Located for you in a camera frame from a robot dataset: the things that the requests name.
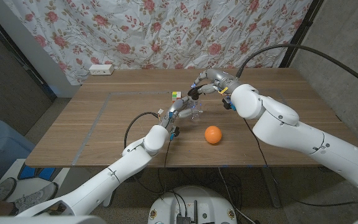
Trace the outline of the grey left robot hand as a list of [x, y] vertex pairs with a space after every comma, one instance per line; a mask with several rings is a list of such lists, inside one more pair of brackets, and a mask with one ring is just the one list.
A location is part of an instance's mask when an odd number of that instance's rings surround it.
[[190, 96], [185, 96], [176, 100], [163, 118], [160, 119], [159, 125], [165, 129], [170, 129], [177, 118], [197, 118], [200, 113], [203, 113], [201, 109], [201, 103], [198, 100], [194, 100]]

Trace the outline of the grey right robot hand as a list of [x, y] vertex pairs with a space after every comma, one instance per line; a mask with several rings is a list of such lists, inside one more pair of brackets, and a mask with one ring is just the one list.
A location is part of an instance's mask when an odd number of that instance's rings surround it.
[[[210, 84], [198, 85], [202, 80], [209, 80]], [[238, 78], [213, 68], [200, 73], [191, 86], [192, 92], [197, 94], [210, 94], [214, 91], [220, 94], [231, 94], [237, 87], [242, 85]]]

